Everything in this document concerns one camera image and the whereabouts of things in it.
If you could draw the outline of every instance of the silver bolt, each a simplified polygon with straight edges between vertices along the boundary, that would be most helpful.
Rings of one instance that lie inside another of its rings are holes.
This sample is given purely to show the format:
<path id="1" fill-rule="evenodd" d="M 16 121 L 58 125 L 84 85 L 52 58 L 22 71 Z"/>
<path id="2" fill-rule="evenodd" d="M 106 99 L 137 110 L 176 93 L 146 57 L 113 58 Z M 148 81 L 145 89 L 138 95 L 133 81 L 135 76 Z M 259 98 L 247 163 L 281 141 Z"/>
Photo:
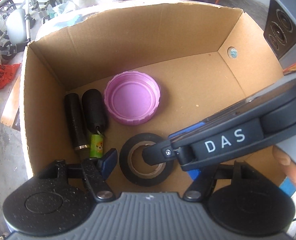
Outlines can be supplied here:
<path id="1" fill-rule="evenodd" d="M 201 193 L 197 190 L 187 191 L 185 195 L 189 199 L 198 199 L 201 197 Z"/>
<path id="2" fill-rule="evenodd" d="M 108 190 L 99 191 L 97 193 L 97 197 L 100 199 L 108 199 L 108 198 L 111 198 L 112 196 L 113 196 L 112 192 Z"/>

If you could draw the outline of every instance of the purple lid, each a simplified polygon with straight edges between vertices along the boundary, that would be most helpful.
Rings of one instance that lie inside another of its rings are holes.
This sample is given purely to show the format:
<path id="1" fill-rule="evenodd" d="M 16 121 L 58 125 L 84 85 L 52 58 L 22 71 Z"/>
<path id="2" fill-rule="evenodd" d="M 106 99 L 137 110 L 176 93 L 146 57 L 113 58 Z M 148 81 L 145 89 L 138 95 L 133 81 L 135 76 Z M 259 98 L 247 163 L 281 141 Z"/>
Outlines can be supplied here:
<path id="1" fill-rule="evenodd" d="M 155 114 L 160 89 L 151 76 L 138 71 L 126 71 L 108 82 L 104 98 L 115 120 L 126 125 L 138 125 L 147 122 Z"/>

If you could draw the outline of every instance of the concrete floor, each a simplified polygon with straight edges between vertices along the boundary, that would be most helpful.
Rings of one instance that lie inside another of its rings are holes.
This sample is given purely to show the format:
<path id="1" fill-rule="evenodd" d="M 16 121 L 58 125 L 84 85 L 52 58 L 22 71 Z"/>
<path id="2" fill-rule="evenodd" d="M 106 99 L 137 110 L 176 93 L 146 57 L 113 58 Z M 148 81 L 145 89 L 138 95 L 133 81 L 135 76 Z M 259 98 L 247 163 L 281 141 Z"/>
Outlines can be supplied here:
<path id="1" fill-rule="evenodd" d="M 255 0 L 219 0 L 218 4 L 222 6 L 241 8 L 248 13 L 262 30 L 265 29 L 268 15 L 268 7 Z"/>
<path id="2" fill-rule="evenodd" d="M 36 25 L 31 30 L 31 37 L 35 39 L 41 21 L 38 15 L 31 14 L 37 19 Z M 18 53 L 8 64 L 21 63 L 23 52 Z M 16 78 L 6 87 L 0 90 L 0 119 L 9 94 L 14 86 Z M 0 234 L 8 232 L 3 218 L 2 205 L 5 198 L 27 181 L 27 173 L 23 158 L 20 132 L 0 123 Z"/>

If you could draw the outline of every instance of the black electrical tape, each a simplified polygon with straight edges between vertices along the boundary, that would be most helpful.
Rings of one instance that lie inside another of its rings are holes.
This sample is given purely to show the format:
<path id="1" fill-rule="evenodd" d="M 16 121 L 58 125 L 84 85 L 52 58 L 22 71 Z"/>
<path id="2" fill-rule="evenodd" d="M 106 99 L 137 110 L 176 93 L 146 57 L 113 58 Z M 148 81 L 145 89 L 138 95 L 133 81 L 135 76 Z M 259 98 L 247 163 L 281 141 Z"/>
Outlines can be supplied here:
<path id="1" fill-rule="evenodd" d="M 85 125 L 78 94 L 71 93 L 66 95 L 64 105 L 69 134 L 74 149 L 87 148 L 89 142 L 85 136 Z"/>
<path id="2" fill-rule="evenodd" d="M 93 134 L 103 133 L 107 115 L 101 93 L 96 89 L 87 90 L 82 96 L 82 107 L 88 130 Z"/>
<path id="3" fill-rule="evenodd" d="M 145 141 L 159 143 L 163 141 L 163 138 L 153 133 L 140 133 L 131 137 L 129 140 L 126 141 L 120 151 L 119 165 L 122 173 L 130 182 L 143 187 L 151 187 L 160 184 L 171 174 L 174 167 L 174 161 L 163 163 L 163 170 L 153 178 L 142 178 L 133 173 L 128 163 L 128 156 L 131 149 L 133 149 L 135 145 Z"/>

